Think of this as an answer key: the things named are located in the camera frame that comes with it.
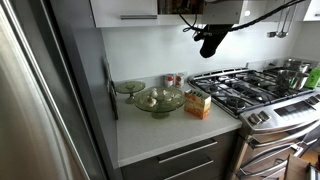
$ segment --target drawer handle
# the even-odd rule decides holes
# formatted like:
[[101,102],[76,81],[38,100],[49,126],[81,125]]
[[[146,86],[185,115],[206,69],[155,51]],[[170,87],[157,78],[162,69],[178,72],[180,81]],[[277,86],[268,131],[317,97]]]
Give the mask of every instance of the drawer handle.
[[121,15],[121,20],[157,19],[157,15]]
[[206,162],[206,163],[203,163],[203,164],[201,164],[201,165],[199,165],[199,166],[193,167],[193,168],[191,168],[191,169],[188,169],[188,170],[183,171],[183,172],[181,172],[181,173],[178,173],[178,174],[176,174],[176,175],[170,176],[170,177],[168,177],[168,178],[166,178],[166,179],[164,179],[164,180],[170,180],[170,179],[176,178],[176,177],[178,177],[178,176],[181,176],[181,175],[183,175],[183,174],[186,174],[186,173],[188,173],[188,172],[191,172],[191,171],[193,171],[193,170],[199,169],[199,168],[201,168],[201,167],[203,167],[203,166],[206,166],[206,165],[208,165],[208,164],[213,163],[213,160],[212,160],[212,159],[210,159],[209,157],[208,157],[208,159],[209,159],[209,161]]
[[169,158],[166,158],[166,159],[163,159],[163,160],[159,160],[159,163],[165,163],[165,162],[168,162],[168,161],[171,161],[173,159],[176,159],[178,157],[181,157],[181,156],[184,156],[184,155],[187,155],[187,154],[190,154],[192,152],[195,152],[195,151],[198,151],[198,150],[201,150],[201,149],[204,149],[204,148],[207,148],[207,147],[210,147],[210,146],[213,146],[215,144],[217,144],[218,142],[215,141],[215,140],[212,140],[210,139],[212,142],[207,144],[207,145],[204,145],[204,146],[201,146],[201,147],[198,147],[198,148],[195,148],[195,149],[192,149],[190,151],[186,151],[184,153],[181,153],[181,154],[178,154],[178,155],[175,155],[175,156],[172,156],[172,157],[169,157]]

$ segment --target pot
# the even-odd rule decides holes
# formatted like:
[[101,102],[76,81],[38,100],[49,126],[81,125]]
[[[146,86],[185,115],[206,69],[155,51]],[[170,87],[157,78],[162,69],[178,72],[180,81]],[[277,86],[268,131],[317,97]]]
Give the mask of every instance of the pot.
[[280,70],[276,79],[279,92],[285,92],[289,89],[299,90],[303,88],[308,79],[308,74],[292,71]]
[[309,69],[309,66],[310,66],[309,63],[295,60],[295,59],[288,59],[283,64],[283,67],[289,70],[298,71],[301,73],[307,72],[307,70]]

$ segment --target gray cabinet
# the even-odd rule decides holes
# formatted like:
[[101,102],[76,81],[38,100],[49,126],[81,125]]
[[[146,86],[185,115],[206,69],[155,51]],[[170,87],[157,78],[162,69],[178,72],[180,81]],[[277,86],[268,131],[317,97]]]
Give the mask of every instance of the gray cabinet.
[[125,180],[223,179],[233,153],[235,131],[125,166]]

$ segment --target kitchen wall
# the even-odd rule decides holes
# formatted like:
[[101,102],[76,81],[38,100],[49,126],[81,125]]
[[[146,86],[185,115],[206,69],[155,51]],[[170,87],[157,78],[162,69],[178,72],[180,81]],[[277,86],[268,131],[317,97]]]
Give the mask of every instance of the kitchen wall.
[[320,61],[320,22],[303,22],[292,56]]
[[115,81],[162,75],[188,74],[227,67],[259,69],[265,60],[290,55],[301,23],[294,23],[286,38],[267,38],[277,23],[258,23],[229,33],[216,54],[204,59],[199,54],[202,41],[194,42],[185,26],[125,27],[102,29],[105,48]]

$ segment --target glass cake stand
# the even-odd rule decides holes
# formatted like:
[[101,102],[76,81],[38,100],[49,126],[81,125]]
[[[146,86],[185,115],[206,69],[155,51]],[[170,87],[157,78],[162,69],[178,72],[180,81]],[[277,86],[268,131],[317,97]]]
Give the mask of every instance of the glass cake stand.
[[126,81],[116,87],[116,91],[121,94],[130,94],[130,97],[126,100],[127,104],[134,104],[133,93],[139,92],[146,87],[146,84],[141,81]]
[[151,87],[139,92],[135,96],[136,106],[152,113],[156,119],[165,119],[169,112],[181,107],[186,99],[179,89],[166,87]]

